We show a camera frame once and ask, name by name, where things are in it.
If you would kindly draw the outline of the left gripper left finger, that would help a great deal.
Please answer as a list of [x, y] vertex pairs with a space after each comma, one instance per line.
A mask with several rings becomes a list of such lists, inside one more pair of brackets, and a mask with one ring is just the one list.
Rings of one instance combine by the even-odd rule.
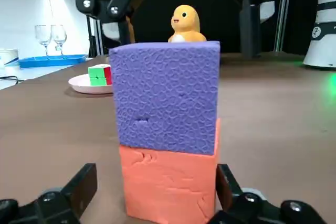
[[49, 189], [20, 206], [1, 200], [1, 223], [80, 223], [98, 188], [95, 163], [86, 163], [62, 188]]

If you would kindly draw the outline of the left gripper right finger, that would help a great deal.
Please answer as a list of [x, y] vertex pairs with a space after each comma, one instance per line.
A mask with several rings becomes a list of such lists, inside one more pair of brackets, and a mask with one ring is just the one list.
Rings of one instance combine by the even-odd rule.
[[244, 192], [229, 166], [216, 168], [216, 192], [222, 210], [207, 223], [326, 223], [309, 204], [298, 200], [285, 200], [276, 207], [256, 193]]

